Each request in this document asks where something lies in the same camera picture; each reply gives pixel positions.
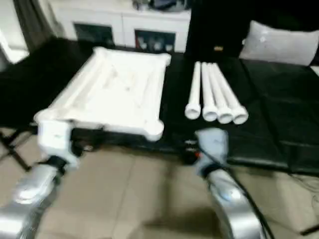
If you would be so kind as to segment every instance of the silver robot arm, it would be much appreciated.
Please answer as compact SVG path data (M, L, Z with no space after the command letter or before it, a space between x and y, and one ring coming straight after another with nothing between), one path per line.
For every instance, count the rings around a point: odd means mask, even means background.
M196 136L201 151L195 165L197 174L208 184L224 238L266 239L267 235L260 221L260 211L248 192L227 170L226 132L210 128L197 131Z
M79 150L70 140L72 125L44 121L38 144L48 158L18 182L11 202L0 208L0 239L34 239L45 211L57 198L63 175L78 167Z

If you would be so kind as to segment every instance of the black curtain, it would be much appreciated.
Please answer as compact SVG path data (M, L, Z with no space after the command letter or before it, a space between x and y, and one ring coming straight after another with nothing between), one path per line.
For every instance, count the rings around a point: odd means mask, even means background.
M38 0L13 0L29 52L54 37Z

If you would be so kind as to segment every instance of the black cable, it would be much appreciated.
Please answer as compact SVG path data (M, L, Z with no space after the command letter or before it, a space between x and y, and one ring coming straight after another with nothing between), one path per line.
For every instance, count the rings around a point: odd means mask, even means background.
M271 231L271 229L270 229L270 227L269 227L269 225L267 223L267 220L265 219L264 215L261 213L261 211L259 210L259 208L256 205L255 201L252 199L252 197L250 196L250 194L248 193L246 188L239 182L239 180L236 178L236 176L231 171L231 169L229 167L223 165L222 163L220 163L215 157L211 156L209 153L207 153L201 147L199 147L199 150L201 152L203 152L215 164L217 164L219 166L219 169L222 169L222 170L226 171L227 173L229 173L229 175L233 178L233 180L238 184L238 185L235 185L235 184L232 184L232 185L237 187L239 190L241 190L244 193L245 197L250 202L250 204L252 205L252 207L253 207L253 209L254 209L259 221L261 222L264 237L267 238L267 234L268 234L270 239L275 239L275 236L274 236L273 232Z

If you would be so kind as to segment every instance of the white cabinet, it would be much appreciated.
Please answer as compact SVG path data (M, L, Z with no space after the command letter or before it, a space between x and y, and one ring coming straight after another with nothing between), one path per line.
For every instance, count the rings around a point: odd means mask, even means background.
M184 52L190 12L137 11L131 0L51 0L68 39Z

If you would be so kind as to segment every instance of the black tablecloth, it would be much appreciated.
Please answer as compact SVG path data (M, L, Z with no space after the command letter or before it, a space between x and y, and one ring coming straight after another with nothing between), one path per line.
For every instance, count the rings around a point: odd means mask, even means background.
M58 96L90 57L93 46L52 40L1 73L0 126L35 129L34 114ZM195 130L220 127L229 134L231 164L317 175L319 77L301 66L235 58L217 62L249 112L243 125L185 118L194 62L183 54L173 54L166 69L160 106L160 118L165 124L161 140L147 142L141 136L108 132L98 137L106 143L176 153L194 139ZM78 134L95 133L79 130Z

